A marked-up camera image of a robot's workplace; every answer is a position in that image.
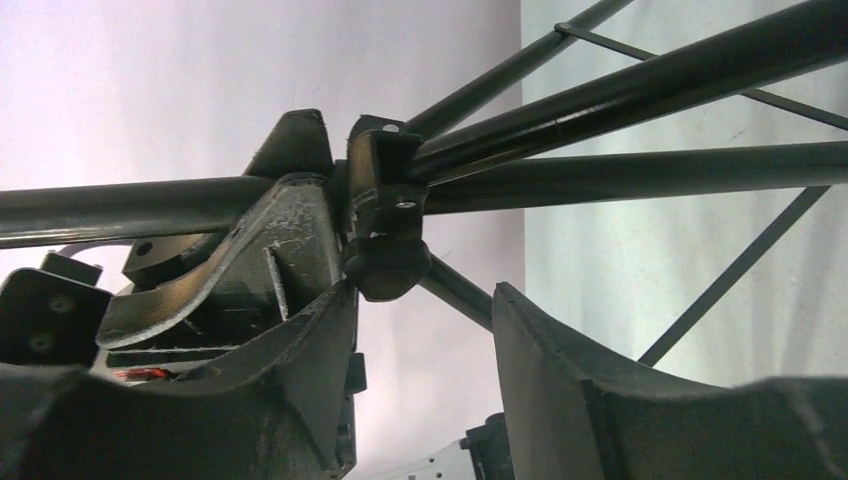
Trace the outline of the black music stand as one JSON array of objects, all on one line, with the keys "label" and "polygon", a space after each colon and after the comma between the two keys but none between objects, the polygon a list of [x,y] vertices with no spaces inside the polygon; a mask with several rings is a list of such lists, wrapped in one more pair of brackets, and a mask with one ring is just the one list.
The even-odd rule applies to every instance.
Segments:
[{"label": "black music stand", "polygon": [[[472,83],[406,122],[365,116],[349,153],[325,188],[330,209],[355,234],[347,273],[362,293],[392,300],[414,281],[489,324],[483,297],[419,240],[426,214],[468,213],[616,199],[801,187],[803,192],[643,355],[656,364],[741,273],[824,189],[847,178],[845,143],[778,145],[554,158],[551,151],[643,122],[741,95],[830,126],[843,117],[765,91],[773,82],[847,58],[847,5],[805,1],[662,55],[598,36],[594,28],[623,8],[601,1]],[[490,120],[460,121],[576,40],[629,55],[636,64]],[[5,248],[133,240],[187,239],[182,267],[165,263],[135,277],[139,293],[205,262],[236,222],[279,179],[239,177],[6,192]]]}]

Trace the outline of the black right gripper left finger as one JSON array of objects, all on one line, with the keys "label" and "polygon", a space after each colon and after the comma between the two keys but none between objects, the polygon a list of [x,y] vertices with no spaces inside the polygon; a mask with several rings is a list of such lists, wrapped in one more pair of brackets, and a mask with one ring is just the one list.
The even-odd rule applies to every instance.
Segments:
[{"label": "black right gripper left finger", "polygon": [[5,479],[338,479],[356,462],[357,293],[327,289],[292,319],[172,380],[3,366]]}]

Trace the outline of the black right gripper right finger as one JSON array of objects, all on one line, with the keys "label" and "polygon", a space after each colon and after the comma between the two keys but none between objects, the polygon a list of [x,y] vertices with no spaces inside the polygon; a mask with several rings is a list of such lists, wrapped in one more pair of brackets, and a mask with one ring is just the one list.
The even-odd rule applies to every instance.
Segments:
[{"label": "black right gripper right finger", "polygon": [[723,388],[633,361],[508,283],[493,332],[519,479],[843,479],[847,382]]}]

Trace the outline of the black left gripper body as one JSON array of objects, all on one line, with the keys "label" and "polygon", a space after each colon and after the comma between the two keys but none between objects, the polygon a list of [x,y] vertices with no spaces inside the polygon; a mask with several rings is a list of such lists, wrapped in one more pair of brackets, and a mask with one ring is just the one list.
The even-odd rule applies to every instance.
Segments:
[{"label": "black left gripper body", "polygon": [[106,350],[95,335],[114,294],[98,287],[102,267],[76,259],[71,244],[21,268],[1,286],[1,361],[24,366],[101,367],[129,384],[174,378],[254,338],[285,318],[273,254],[270,285],[257,298],[213,293],[189,319],[152,340]]}]

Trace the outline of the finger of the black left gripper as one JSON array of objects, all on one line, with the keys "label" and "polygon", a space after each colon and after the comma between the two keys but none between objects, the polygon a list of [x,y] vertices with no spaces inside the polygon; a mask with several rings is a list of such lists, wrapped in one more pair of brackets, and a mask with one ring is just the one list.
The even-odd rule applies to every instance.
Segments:
[{"label": "finger of the black left gripper", "polygon": [[183,347],[232,345],[306,307],[342,277],[325,184],[317,174],[276,181],[205,262],[151,290],[114,297],[97,345],[161,345],[168,335],[183,336]]},{"label": "finger of the black left gripper", "polygon": [[326,125],[317,109],[284,113],[253,155],[244,174],[279,179],[289,174],[328,176],[333,159]]}]

